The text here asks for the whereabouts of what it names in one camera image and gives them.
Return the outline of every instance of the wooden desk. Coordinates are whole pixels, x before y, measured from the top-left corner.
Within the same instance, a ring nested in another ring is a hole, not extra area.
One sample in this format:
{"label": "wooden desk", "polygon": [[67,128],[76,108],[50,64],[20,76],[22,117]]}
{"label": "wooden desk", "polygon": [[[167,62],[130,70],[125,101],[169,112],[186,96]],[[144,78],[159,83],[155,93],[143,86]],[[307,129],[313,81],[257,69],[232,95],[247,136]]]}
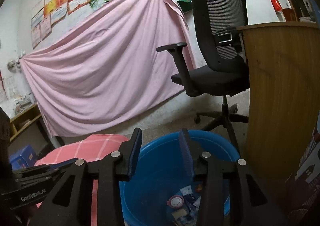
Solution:
{"label": "wooden desk", "polygon": [[244,158],[274,196],[299,165],[320,108],[320,30],[278,22],[238,27],[250,76]]}
{"label": "wooden desk", "polygon": [[24,110],[23,112],[19,113],[18,115],[10,119],[10,143],[12,143],[12,141],[14,141],[18,136],[25,132],[32,124],[36,123],[42,136],[48,143],[48,150],[52,151],[53,149],[55,149],[47,135],[47,132],[42,127],[42,124],[40,122],[41,117],[42,116],[38,108],[38,105],[34,104],[28,109]]}

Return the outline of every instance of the blue box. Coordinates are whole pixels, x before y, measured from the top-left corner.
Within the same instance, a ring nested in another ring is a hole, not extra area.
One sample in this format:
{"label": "blue box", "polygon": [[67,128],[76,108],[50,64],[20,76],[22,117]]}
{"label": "blue box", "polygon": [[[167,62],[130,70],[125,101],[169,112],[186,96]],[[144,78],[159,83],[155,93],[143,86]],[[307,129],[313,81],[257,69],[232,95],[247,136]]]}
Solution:
{"label": "blue box", "polygon": [[9,157],[13,170],[32,167],[36,163],[37,155],[30,145]]}

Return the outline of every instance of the chair seat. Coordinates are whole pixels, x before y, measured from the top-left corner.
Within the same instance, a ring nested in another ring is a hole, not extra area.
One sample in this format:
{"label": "chair seat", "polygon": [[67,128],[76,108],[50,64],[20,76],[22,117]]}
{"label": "chair seat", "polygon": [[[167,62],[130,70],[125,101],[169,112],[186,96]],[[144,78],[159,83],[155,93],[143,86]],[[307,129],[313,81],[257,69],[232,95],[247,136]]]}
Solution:
{"label": "chair seat", "polygon": [[[194,86],[201,93],[213,96],[233,96],[249,88],[249,75],[213,71],[208,65],[189,72]],[[182,85],[179,74],[171,76],[172,82]]]}

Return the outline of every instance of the mesh backrest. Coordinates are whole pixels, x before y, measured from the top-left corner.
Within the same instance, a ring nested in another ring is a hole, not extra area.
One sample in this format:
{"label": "mesh backrest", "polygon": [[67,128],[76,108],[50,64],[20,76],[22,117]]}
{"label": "mesh backrest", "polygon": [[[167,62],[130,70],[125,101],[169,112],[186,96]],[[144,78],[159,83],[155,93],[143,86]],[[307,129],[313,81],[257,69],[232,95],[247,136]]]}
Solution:
{"label": "mesh backrest", "polygon": [[[212,34],[230,26],[246,25],[242,0],[207,0]],[[231,46],[217,47],[220,57],[233,59],[237,53]]]}

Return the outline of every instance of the red decoration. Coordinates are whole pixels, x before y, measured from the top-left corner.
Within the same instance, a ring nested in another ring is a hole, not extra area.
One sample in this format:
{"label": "red decoration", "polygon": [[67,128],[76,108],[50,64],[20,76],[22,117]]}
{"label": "red decoration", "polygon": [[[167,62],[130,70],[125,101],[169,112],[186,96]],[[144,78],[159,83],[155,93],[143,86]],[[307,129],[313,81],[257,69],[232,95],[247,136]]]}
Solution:
{"label": "red decoration", "polygon": [[281,4],[278,0],[271,0],[271,3],[273,5],[273,8],[276,10],[276,12],[280,12],[282,10]]}

